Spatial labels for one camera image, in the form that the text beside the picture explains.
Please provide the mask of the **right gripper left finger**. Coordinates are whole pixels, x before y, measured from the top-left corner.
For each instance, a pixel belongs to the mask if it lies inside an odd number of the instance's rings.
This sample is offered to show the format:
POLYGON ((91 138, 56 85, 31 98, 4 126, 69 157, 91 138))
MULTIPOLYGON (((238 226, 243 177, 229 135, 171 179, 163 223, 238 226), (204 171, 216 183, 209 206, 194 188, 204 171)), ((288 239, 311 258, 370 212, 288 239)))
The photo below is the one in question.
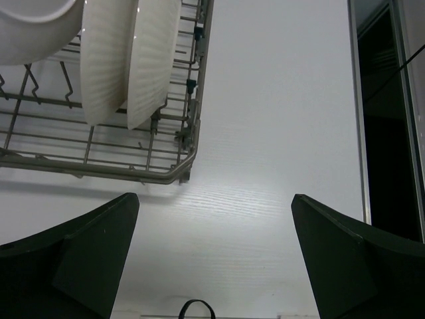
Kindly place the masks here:
POLYGON ((109 318, 139 213, 125 193, 1 245, 2 318, 109 318))

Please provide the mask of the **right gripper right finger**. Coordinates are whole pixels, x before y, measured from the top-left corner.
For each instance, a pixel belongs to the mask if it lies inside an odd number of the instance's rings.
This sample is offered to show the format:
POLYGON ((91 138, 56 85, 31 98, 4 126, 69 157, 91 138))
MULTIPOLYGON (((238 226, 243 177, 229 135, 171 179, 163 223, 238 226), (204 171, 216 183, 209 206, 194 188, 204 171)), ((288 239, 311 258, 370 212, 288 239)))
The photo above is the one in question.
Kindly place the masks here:
POLYGON ((424 317, 424 244, 304 194, 291 208, 320 318, 424 317))

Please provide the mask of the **floral plate brown rim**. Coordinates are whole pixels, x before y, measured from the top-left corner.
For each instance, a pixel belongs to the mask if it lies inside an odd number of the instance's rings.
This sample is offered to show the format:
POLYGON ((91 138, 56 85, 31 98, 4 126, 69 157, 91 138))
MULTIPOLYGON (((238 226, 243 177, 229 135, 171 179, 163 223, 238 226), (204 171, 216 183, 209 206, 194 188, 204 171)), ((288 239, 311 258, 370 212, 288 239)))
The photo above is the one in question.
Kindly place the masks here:
POLYGON ((85 121, 104 123, 127 100, 137 1, 84 2, 80 89, 85 121))
POLYGON ((182 2, 139 1, 127 90, 127 128, 148 120, 167 101, 182 2))

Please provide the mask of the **white plate orange sunburst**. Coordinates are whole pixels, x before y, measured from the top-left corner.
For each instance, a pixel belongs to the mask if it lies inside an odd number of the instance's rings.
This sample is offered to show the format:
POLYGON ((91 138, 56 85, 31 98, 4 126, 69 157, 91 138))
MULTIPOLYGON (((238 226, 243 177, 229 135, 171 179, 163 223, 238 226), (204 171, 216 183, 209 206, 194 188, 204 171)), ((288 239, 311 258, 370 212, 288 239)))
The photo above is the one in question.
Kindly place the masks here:
POLYGON ((1 64, 29 64, 49 57, 77 36, 83 1, 2 1, 1 64))

